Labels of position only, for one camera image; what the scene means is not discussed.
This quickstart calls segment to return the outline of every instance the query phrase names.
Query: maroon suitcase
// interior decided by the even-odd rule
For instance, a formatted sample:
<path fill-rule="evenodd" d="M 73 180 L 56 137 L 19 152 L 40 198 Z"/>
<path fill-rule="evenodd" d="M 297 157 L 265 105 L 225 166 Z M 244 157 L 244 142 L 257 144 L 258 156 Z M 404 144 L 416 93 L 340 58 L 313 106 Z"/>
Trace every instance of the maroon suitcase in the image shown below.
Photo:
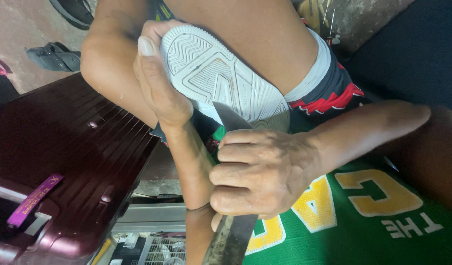
<path fill-rule="evenodd" d="M 80 74 L 0 106 L 0 262 L 24 252 L 79 259 L 97 251 L 157 142 L 150 131 Z M 20 229 L 9 229 L 19 203 L 55 173 L 64 178 Z M 28 232 L 34 220 L 46 223 Z"/>

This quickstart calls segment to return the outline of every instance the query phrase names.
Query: white sneaker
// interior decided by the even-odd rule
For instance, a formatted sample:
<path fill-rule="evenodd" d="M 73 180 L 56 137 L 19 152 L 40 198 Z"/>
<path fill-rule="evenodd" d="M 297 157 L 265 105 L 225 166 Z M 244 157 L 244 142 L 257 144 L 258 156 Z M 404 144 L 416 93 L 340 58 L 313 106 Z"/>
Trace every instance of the white sneaker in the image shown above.
<path fill-rule="evenodd" d="M 213 107 L 217 101 L 254 128 L 288 132 L 290 114 L 282 94 L 210 34 L 177 26 L 163 37 L 160 52 L 172 85 L 206 116 L 223 124 Z"/>

